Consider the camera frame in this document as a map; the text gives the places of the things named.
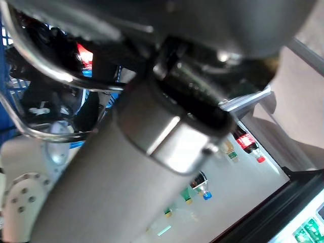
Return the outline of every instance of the plastic bottle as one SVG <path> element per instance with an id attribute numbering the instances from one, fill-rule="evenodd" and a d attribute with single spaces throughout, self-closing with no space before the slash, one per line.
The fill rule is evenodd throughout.
<path id="1" fill-rule="evenodd" d="M 241 128 L 238 124 L 236 126 L 235 131 L 232 133 L 237 143 L 241 146 L 241 148 L 248 154 L 251 154 L 254 158 L 257 159 L 259 163 L 265 161 L 265 157 L 260 151 L 259 145 L 254 140 L 251 134 L 246 132 L 243 128 Z"/>
<path id="2" fill-rule="evenodd" d="M 234 151 L 234 146 L 227 138 L 225 138 L 221 144 L 221 150 L 223 153 L 227 154 L 232 161 L 238 161 L 237 154 Z"/>
<path id="3" fill-rule="evenodd" d="M 208 180 L 206 175 L 200 171 L 199 175 L 190 183 L 192 189 L 194 189 L 199 194 L 202 194 L 205 200 L 212 198 L 212 194 L 208 190 Z"/>
<path id="4" fill-rule="evenodd" d="M 181 192 L 181 196 L 183 197 L 183 199 L 186 201 L 186 204 L 190 205 L 192 204 L 192 199 L 189 195 L 189 191 L 188 191 L 188 187 L 186 187 L 182 192 Z"/>

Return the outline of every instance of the chrome tube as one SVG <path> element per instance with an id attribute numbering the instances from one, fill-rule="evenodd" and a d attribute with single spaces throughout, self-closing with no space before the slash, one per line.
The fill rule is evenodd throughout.
<path id="1" fill-rule="evenodd" d="M 197 175 L 210 142 L 228 134 L 229 120 L 207 127 L 155 82 L 138 79 L 73 158 L 30 242 L 135 240 Z"/>
<path id="2" fill-rule="evenodd" d="M 78 77 L 62 69 L 52 61 L 48 60 L 34 46 L 32 41 L 23 32 L 14 13 L 14 9 L 4 0 L 0 1 L 2 17 L 7 31 L 14 40 L 17 51 L 36 69 L 44 75 L 64 84 L 76 88 L 88 89 L 96 92 L 121 92 L 124 90 L 123 83 L 103 84 L 92 78 Z"/>
<path id="3" fill-rule="evenodd" d="M 30 138 L 41 139 L 45 142 L 51 143 L 70 143 L 77 141 L 84 141 L 87 135 L 91 132 L 84 133 L 68 133 L 68 134 L 52 134 L 41 132 L 31 128 L 16 112 L 16 110 L 12 107 L 10 102 L 7 100 L 6 96 L 0 91 L 0 103 L 9 114 L 10 118 L 14 122 L 16 128 L 21 132 L 22 135 Z"/>

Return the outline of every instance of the red label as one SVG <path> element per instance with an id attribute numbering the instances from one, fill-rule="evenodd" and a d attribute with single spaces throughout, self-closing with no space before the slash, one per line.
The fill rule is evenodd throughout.
<path id="1" fill-rule="evenodd" d="M 245 134 L 245 135 L 239 137 L 236 141 L 241 146 L 242 149 L 245 149 L 246 147 L 255 143 L 255 140 L 251 134 Z"/>

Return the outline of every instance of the metal bar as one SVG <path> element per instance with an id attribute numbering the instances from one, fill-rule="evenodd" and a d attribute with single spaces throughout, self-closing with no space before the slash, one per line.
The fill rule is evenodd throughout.
<path id="1" fill-rule="evenodd" d="M 32 41 L 26 36 L 16 19 L 14 9 L 10 7 L 4 0 L 0 1 L 2 17 L 5 22 L 6 29 L 14 41 L 17 51 L 35 68 L 52 79 L 73 87 L 88 89 L 96 92 L 121 92 L 124 90 L 125 84 L 110 82 L 103 84 L 92 78 L 84 76 L 75 76 L 68 71 L 54 64 L 34 46 Z"/>
<path id="2" fill-rule="evenodd" d="M 293 38 L 287 47 L 303 59 L 309 66 L 315 69 L 315 71 L 320 75 L 324 76 L 324 59 L 322 57 L 310 50 L 297 38 Z"/>

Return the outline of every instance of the coca-cola bottle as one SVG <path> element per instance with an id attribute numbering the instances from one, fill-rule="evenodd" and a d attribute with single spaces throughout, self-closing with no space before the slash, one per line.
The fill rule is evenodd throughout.
<path id="1" fill-rule="evenodd" d="M 259 145 L 254 140 L 251 134 L 246 132 L 242 127 L 238 124 L 236 126 L 235 131 L 232 133 L 237 143 L 241 146 L 241 148 L 248 154 L 253 155 L 257 159 L 259 163 L 265 161 L 265 157 L 260 151 Z"/>

